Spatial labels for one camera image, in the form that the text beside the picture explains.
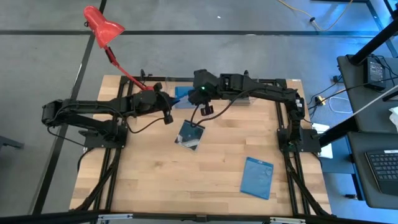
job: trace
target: red lamp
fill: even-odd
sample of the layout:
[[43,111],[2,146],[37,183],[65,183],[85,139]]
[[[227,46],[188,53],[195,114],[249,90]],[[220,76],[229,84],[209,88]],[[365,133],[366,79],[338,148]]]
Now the red lamp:
[[94,6],[87,6],[83,10],[83,14],[87,19],[88,27],[94,32],[100,48],[105,49],[105,53],[109,58],[111,64],[118,68],[123,74],[125,74],[132,82],[134,82],[141,90],[153,90],[152,86],[145,86],[133,76],[128,74],[125,69],[123,69],[119,62],[116,60],[112,50],[107,46],[115,37],[124,31],[124,27],[118,23],[107,21],[102,15],[102,13]]

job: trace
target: keyboard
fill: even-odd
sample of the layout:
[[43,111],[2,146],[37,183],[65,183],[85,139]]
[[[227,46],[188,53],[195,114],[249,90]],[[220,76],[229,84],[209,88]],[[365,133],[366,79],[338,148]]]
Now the keyboard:
[[365,155],[379,190],[398,196],[398,150],[370,151]]

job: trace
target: red lamp shade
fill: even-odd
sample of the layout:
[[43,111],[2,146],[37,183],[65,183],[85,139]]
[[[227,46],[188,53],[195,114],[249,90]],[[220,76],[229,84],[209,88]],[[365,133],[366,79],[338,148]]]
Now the red lamp shade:
[[106,44],[124,31],[123,26],[112,21],[107,21],[102,13],[94,6],[85,7],[83,14],[87,19],[88,26],[94,32],[100,48],[105,47]]

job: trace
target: butcher block tabletop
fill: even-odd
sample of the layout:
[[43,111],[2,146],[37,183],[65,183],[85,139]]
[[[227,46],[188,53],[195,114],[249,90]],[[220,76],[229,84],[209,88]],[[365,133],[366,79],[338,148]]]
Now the butcher block tabletop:
[[[105,75],[98,100],[116,97],[120,76]],[[192,86],[190,82],[161,82],[163,91],[174,96],[176,86]],[[287,80],[289,88],[304,96],[300,80]],[[209,215],[292,215],[284,158],[279,151],[275,102],[250,99],[250,106],[231,106],[219,118],[201,123],[205,132],[197,151],[174,143],[185,119],[193,109],[172,110],[174,122],[154,123],[139,134],[129,133],[121,152],[111,211],[144,213],[179,213]],[[214,114],[229,102],[213,100]],[[287,123],[282,105],[285,125]],[[128,118],[133,130],[143,128],[163,113]],[[96,114],[100,120],[109,115]],[[194,121],[203,119],[199,111]],[[303,128],[311,124],[302,121]],[[301,153],[305,184],[317,202],[331,212],[319,160]],[[98,182],[104,149],[94,149],[82,160],[70,208],[79,206]],[[247,157],[274,165],[269,200],[241,193],[240,185]],[[105,186],[100,208],[104,208]],[[295,185],[298,210],[303,212],[300,191]]]

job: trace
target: concrete floor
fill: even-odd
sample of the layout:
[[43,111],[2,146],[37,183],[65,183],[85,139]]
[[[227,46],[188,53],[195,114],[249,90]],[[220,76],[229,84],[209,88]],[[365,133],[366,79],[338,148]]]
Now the concrete floor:
[[[303,0],[288,3],[310,12],[327,27],[344,9],[344,4]],[[386,26],[390,16],[382,1],[372,3]],[[27,1],[0,3],[0,30],[87,30],[83,8],[100,0]],[[276,0],[112,0],[105,16],[129,30],[306,30],[314,28],[308,18],[292,12]],[[332,30],[377,30],[365,4],[355,3]],[[143,68],[155,76],[192,77],[207,68],[218,73],[243,72],[261,78],[299,78],[305,97],[331,85],[339,75],[336,57],[353,54],[370,39],[364,37],[315,36],[133,36],[123,35],[111,43],[113,52],[127,71]],[[3,35],[0,48],[0,135],[25,143],[21,151],[4,147],[0,152],[0,216],[30,212],[44,164],[54,138],[40,122],[41,106],[70,96],[88,36]],[[392,40],[398,48],[398,41]],[[391,57],[382,45],[376,54]],[[119,75],[97,44],[94,45],[78,99],[95,99],[103,75]],[[325,94],[334,93],[336,86]],[[348,114],[329,107],[319,108],[313,121],[334,125]],[[82,142],[75,128],[67,137]],[[68,209],[76,179],[76,162],[81,148],[65,142],[55,171],[44,212]],[[344,218],[394,222],[398,212],[367,207],[341,195],[353,193],[353,184],[341,175],[325,174],[332,211]],[[135,223],[160,221],[136,220]]]

